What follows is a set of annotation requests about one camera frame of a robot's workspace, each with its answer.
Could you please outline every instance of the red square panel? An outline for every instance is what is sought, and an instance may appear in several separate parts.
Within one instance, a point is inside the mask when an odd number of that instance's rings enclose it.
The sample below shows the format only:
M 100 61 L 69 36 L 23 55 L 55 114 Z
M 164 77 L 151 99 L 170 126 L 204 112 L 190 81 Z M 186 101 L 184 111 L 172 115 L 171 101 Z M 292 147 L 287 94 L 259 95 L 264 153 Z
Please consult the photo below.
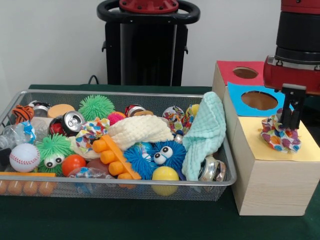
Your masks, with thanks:
M 217 61 L 224 84 L 263 86 L 263 61 Z

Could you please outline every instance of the wire mesh basket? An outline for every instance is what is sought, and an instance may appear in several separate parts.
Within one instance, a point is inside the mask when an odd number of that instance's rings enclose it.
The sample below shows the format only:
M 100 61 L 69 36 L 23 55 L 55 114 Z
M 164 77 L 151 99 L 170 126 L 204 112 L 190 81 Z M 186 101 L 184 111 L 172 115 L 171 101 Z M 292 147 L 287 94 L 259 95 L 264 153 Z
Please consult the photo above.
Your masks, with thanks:
M 202 100 L 202 95 L 189 94 L 26 90 L 17 93 L 0 116 L 0 133 L 6 125 L 15 123 L 15 117 L 11 112 L 18 104 L 26 106 L 37 100 L 51 105 L 69 104 L 77 110 L 80 101 L 89 95 L 108 97 L 114 103 L 115 110 L 119 112 L 123 112 L 128 105 L 139 104 L 153 111 L 157 116 L 161 116 L 163 111 L 170 106 L 175 105 L 181 109 L 187 109 L 190 104 L 199 104 Z M 155 181 L 0 175 L 0 180 L 3 180 L 4 183 L 3 187 L 0 186 L 0 194 L 27 196 L 29 194 L 23 190 L 12 191 L 9 186 L 18 185 L 19 189 L 33 182 L 36 189 L 32 195 L 39 197 L 217 201 L 226 187 L 232 185 L 237 179 L 227 138 L 224 139 L 214 157 L 224 162 L 227 167 L 224 181 Z M 8 166 L 5 171 L 12 172 L 13 169 Z

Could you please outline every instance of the white baseball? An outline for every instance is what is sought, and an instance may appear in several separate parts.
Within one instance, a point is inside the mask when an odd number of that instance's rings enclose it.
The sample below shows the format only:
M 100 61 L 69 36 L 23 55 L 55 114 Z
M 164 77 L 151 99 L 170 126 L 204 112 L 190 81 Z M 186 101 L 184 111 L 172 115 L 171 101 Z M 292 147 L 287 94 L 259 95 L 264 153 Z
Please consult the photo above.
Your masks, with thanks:
M 10 154 L 10 164 L 17 172 L 31 172 L 39 163 L 39 150 L 30 143 L 23 143 L 16 146 Z

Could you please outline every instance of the yellow ball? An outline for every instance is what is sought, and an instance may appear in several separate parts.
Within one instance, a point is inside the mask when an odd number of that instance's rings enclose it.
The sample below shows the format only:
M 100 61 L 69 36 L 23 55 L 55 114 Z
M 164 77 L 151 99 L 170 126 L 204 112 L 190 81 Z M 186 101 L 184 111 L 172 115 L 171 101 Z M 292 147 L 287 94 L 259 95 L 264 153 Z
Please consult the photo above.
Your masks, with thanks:
M 191 106 L 191 112 L 192 112 L 194 117 L 196 117 L 196 115 L 198 113 L 199 106 L 200 106 L 199 104 L 193 104 Z M 187 117 L 189 116 L 189 109 L 190 109 L 190 107 L 188 107 L 187 110 L 185 111 L 185 114 L 187 115 Z
M 179 176 L 173 168 L 168 166 L 161 166 L 153 172 L 152 180 L 179 181 Z M 151 187 L 153 191 L 160 196 L 170 196 L 174 194 L 178 189 L 178 186 L 168 185 L 152 185 Z

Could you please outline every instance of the blue fuzzy ball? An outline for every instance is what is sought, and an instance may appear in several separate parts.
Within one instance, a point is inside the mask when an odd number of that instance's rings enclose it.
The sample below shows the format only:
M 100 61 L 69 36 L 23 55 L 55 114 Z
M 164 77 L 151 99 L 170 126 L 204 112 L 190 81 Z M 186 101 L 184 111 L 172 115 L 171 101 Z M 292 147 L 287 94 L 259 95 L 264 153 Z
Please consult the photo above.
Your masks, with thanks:
M 157 162 L 157 157 L 165 161 L 160 164 L 160 166 L 167 166 L 179 172 L 182 169 L 182 163 L 185 160 L 186 153 L 186 149 L 182 144 L 175 141 L 165 141 L 155 144 L 151 156 L 155 162 Z
M 137 146 L 133 146 L 126 150 L 123 155 L 126 161 L 131 163 L 132 169 L 137 172 L 143 180 L 151 180 L 152 174 L 158 166 L 152 161 L 148 153 L 143 152 L 143 150 Z

